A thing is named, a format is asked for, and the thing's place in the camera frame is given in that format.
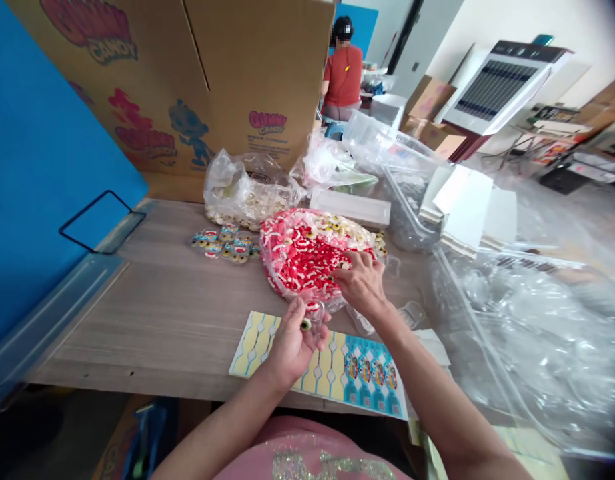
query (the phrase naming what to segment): sticker sheet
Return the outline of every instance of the sticker sheet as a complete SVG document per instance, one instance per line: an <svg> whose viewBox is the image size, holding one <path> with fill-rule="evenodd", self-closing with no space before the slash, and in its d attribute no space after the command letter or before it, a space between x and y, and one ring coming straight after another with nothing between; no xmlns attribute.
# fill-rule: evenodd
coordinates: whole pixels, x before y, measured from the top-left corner
<svg viewBox="0 0 615 480"><path fill-rule="evenodd" d="M229 368L249 378L267 359L281 317L252 311ZM401 377L385 345L330 331L293 390L408 420Z"/></svg>

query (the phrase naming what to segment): person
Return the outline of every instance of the person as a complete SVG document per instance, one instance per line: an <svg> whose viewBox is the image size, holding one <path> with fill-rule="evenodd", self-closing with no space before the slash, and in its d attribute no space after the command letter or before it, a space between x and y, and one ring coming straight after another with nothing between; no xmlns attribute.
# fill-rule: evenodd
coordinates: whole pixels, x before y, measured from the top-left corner
<svg viewBox="0 0 615 480"><path fill-rule="evenodd" d="M384 266L368 253L346 252L350 270L331 272L348 303L375 328L392 354L405 391L437 447L450 479L531 480L494 429L412 335L382 285ZM162 479L404 478L381 458L323 425L273 410L305 373L313 348L303 338L305 304L295 299L267 360L236 396L196 427L153 474ZM328 328L322 326L325 347Z"/></svg>
<svg viewBox="0 0 615 480"><path fill-rule="evenodd" d="M324 117L348 121L352 110L361 107L361 72L363 52L350 45L354 33L350 17L338 17L332 27L330 46L334 53L328 57L323 74L321 95L324 95Z"/></svg>

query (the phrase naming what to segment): stool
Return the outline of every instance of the stool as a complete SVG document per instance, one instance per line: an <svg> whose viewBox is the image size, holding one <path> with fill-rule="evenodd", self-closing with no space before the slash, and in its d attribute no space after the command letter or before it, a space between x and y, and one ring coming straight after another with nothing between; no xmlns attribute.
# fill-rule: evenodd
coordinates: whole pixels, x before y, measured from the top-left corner
<svg viewBox="0 0 615 480"><path fill-rule="evenodd" d="M323 117L324 122L326 123L326 138L333 140L340 140L343 138L343 130L346 129L346 121L332 120L331 118ZM338 139L332 138L337 133L340 133Z"/></svg>

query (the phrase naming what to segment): woman in red shirt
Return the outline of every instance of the woman in red shirt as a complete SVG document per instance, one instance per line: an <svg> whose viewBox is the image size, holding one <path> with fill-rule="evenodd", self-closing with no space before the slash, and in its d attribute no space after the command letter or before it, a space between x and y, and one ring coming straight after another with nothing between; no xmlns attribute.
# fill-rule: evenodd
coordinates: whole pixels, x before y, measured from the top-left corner
<svg viewBox="0 0 615 480"><path fill-rule="evenodd" d="M353 33L350 17L336 19L330 37L334 53L328 57L321 86L321 95L325 95L322 113L333 120L347 121L352 110L358 110L361 106L359 94L363 52L350 45Z"/></svg>

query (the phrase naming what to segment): red shirt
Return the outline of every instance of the red shirt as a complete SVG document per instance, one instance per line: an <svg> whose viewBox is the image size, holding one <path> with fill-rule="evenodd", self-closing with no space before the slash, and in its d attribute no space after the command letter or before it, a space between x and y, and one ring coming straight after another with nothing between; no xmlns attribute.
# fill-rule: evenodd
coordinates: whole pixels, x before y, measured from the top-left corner
<svg viewBox="0 0 615 480"><path fill-rule="evenodd" d="M330 81L323 104L349 107L358 103L362 69L363 52L359 47L350 45L332 53L328 57L326 71L323 74L323 81Z"/></svg>

